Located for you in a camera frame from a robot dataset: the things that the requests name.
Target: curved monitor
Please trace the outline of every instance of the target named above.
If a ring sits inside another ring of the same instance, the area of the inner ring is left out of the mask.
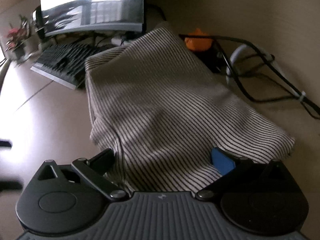
[[[41,0],[46,35],[90,30],[143,31],[143,0]]]

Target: white wall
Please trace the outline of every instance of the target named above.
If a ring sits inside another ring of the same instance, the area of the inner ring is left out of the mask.
[[[179,33],[199,27],[260,44],[320,104],[320,0],[147,1],[160,6]]]
[[[9,23],[11,23],[13,27],[19,27],[19,14],[31,17],[31,14],[38,5],[40,5],[40,0],[24,0],[0,14],[0,43],[4,50],[6,49],[5,44],[8,40],[6,36],[10,30]]]

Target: striped cloth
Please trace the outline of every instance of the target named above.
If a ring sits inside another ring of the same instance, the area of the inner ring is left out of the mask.
[[[221,175],[220,147],[257,163],[284,159],[294,139],[223,85],[166,23],[87,59],[91,140],[112,148],[106,175],[128,191],[191,191]]]

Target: computer keyboard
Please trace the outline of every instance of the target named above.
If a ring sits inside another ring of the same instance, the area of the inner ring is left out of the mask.
[[[31,69],[75,89],[84,81],[85,59],[101,51],[87,44],[53,45],[41,54]]]

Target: orange object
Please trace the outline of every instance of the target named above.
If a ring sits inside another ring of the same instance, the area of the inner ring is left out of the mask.
[[[199,28],[196,31],[189,33],[189,35],[201,35],[207,36],[207,33],[203,33]],[[206,51],[210,49],[212,45],[212,39],[201,39],[201,38],[185,38],[184,42],[188,49],[191,51]]]

